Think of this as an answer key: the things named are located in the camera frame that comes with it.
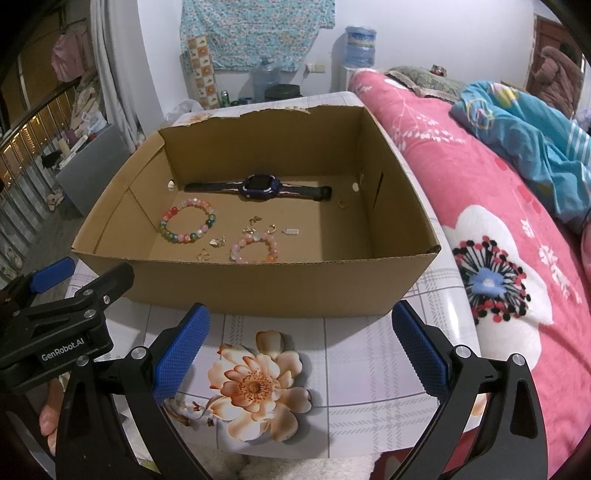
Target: smartwatch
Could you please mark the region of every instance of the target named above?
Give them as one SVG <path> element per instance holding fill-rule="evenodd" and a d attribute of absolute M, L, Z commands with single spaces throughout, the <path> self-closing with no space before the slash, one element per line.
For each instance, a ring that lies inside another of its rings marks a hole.
<path fill-rule="evenodd" d="M 330 200 L 331 187 L 307 187 L 282 183 L 273 175 L 251 175 L 243 181 L 220 183 L 187 183 L 185 192 L 236 193 L 247 199 L 269 200 L 275 197 L 296 197 L 316 200 Z"/>

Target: hanging cloth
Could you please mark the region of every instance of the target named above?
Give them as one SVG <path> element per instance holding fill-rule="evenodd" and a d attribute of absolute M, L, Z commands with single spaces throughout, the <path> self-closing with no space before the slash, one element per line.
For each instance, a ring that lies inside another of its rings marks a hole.
<path fill-rule="evenodd" d="M 72 25 L 60 35 L 51 51 L 51 66 L 61 82 L 71 82 L 95 66 L 85 25 Z"/>
<path fill-rule="evenodd" d="M 207 35 L 217 69 L 250 70 L 267 56 L 282 70 L 294 72 L 319 29 L 334 26 L 335 0 L 184 0 L 180 28 L 184 68 L 193 71 L 188 40 Z"/>

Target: pink blanket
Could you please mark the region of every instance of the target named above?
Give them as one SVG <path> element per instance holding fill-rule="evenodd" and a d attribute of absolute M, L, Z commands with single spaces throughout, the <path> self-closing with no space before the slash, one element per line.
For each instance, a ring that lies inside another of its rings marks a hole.
<path fill-rule="evenodd" d="M 591 424 L 591 290 L 578 248 L 503 159 L 423 99 L 375 72 L 354 91 L 417 176 L 453 248 L 482 355 L 523 354 L 548 439 L 548 476 Z"/>

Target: white cloth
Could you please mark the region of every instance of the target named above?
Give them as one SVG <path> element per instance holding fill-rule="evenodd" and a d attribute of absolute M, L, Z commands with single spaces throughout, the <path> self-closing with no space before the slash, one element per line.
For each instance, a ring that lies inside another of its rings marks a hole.
<path fill-rule="evenodd" d="M 90 0 L 92 47 L 96 69 L 103 90 L 107 121 L 121 132 L 130 153 L 135 152 L 144 136 L 138 131 L 138 121 L 131 102 L 128 85 L 119 82 L 114 72 L 112 46 L 116 46 L 115 29 L 110 28 L 108 0 Z"/>

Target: beaded bracelet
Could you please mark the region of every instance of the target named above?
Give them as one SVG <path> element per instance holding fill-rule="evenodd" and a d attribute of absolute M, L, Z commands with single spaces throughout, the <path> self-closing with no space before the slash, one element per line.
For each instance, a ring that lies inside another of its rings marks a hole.
<path fill-rule="evenodd" d="M 201 210 L 204 210 L 207 213 L 207 220 L 205 220 L 205 223 L 196 232 L 178 234 L 172 233 L 170 230 L 166 228 L 166 226 L 168 225 L 168 221 L 185 207 L 201 208 Z M 201 238 L 211 227 L 213 227 L 215 221 L 215 211 L 213 210 L 212 206 L 205 200 L 183 200 L 181 203 L 178 204 L 177 207 L 172 207 L 164 214 L 162 220 L 160 220 L 160 234 L 166 241 L 171 242 L 172 244 L 193 244 L 197 241 L 198 238 Z"/>
<path fill-rule="evenodd" d="M 265 260 L 261 260 L 260 262 L 247 262 L 240 256 L 240 250 L 253 243 L 253 242 L 265 242 L 269 247 L 269 254 Z M 279 257 L 279 250 L 277 248 L 277 242 L 273 235 L 269 232 L 260 233 L 253 229 L 246 229 L 244 230 L 243 237 L 240 240 L 232 245 L 230 249 L 230 258 L 234 260 L 236 263 L 273 263 L 277 261 Z"/>

